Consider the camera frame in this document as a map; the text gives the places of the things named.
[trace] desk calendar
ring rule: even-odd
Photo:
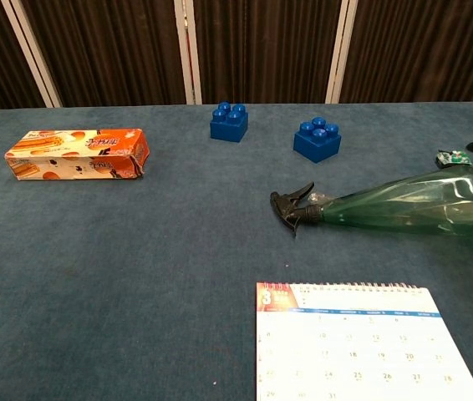
[[[257,401],[473,401],[429,291],[257,284]]]

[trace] green plastic bottle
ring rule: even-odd
[[[271,195],[274,210],[293,230],[299,223],[322,221],[376,230],[473,235],[471,165],[453,165],[340,198],[311,194],[312,204],[296,209],[312,188]]]

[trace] blue lego brick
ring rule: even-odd
[[[212,112],[211,138],[240,142],[247,131],[247,112],[244,104],[235,104],[233,110],[228,102],[221,102]]]
[[[326,120],[316,117],[312,122],[300,124],[300,130],[294,134],[294,150],[318,163],[336,155],[340,148],[341,136],[336,124],[327,124]]]

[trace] snack box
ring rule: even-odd
[[[150,148],[141,129],[29,131],[5,155],[18,180],[137,178]]]

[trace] table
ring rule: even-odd
[[[332,195],[435,169],[473,140],[473,103],[250,104],[240,144],[213,106],[0,110],[0,399],[253,400],[256,282],[428,287],[473,374],[473,239],[302,226],[269,195]],[[300,122],[340,153],[292,151]],[[140,180],[16,181],[31,129],[140,127]]]

